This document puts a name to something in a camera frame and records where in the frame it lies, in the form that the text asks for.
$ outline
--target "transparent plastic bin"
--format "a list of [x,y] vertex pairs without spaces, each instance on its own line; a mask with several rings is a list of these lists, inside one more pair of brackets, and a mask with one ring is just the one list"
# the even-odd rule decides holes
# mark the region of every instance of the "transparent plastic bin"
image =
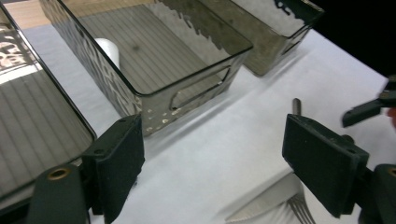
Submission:
[[[61,37],[121,116],[144,135],[227,90],[251,43],[196,0],[40,0]],[[120,51],[120,69],[95,38]]]
[[4,214],[10,206],[26,206],[35,179],[53,166],[76,162],[96,136],[1,3],[0,59]]
[[258,77],[296,49],[324,12],[307,0],[200,1],[252,42],[245,65]]

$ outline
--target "black plastic clamp jaw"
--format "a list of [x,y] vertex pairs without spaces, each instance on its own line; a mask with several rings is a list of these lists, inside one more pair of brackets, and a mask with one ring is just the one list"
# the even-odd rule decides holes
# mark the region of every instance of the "black plastic clamp jaw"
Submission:
[[140,116],[118,120],[81,159],[79,167],[60,165],[36,180],[28,224],[89,223],[91,207],[113,222],[145,161]]
[[396,223],[396,165],[366,168],[369,154],[315,120],[288,115],[282,155],[334,217],[361,207],[360,223]]
[[396,107],[396,75],[389,76],[388,84],[377,99],[347,111],[342,118],[343,127],[352,126],[379,115],[383,107]]

